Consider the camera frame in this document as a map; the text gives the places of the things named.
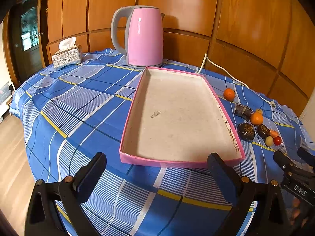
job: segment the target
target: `red tomato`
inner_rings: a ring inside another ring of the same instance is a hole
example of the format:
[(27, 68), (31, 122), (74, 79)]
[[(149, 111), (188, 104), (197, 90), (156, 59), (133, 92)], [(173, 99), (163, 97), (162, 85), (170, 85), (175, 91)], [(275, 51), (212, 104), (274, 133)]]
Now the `red tomato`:
[(273, 139), (273, 143), (274, 143), (275, 145), (280, 145), (280, 144), (282, 143), (281, 137), (276, 136), (276, 137)]

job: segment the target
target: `silver tissue box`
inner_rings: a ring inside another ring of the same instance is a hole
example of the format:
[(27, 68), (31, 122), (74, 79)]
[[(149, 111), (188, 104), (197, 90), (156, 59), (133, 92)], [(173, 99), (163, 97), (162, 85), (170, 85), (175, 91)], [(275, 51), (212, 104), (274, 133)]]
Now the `silver tissue box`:
[(75, 45), (65, 50), (57, 51), (51, 56), (55, 70), (60, 70), (67, 65), (77, 65), (82, 61), (82, 47)]

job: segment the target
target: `white tissue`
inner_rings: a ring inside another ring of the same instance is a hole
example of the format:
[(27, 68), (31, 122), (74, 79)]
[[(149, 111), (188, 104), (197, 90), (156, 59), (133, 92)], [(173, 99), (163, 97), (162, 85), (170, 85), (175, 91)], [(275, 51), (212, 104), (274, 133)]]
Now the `white tissue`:
[(62, 40), (60, 42), (59, 49), (61, 51), (65, 50), (65, 49), (68, 49), (70, 47), (73, 47), (75, 43), (76, 43), (76, 37), (70, 37), (70, 38)]

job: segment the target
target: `wooden floor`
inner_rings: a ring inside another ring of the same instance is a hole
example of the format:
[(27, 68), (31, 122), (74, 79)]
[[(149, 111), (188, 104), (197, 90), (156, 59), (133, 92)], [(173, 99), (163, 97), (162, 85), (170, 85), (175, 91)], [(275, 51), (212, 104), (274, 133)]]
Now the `wooden floor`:
[(18, 235), (24, 235), (35, 182), (26, 157), (23, 125), (14, 115), (4, 118), (0, 123), (0, 209)]

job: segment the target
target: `cardboard tray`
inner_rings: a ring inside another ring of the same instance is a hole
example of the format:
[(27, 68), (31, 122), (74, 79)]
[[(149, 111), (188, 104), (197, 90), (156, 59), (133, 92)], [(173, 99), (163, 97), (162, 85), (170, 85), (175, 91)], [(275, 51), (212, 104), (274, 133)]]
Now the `cardboard tray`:
[(237, 132), (203, 75), (147, 67), (122, 134), (123, 163), (206, 168), (217, 152), (229, 166), (245, 159)]

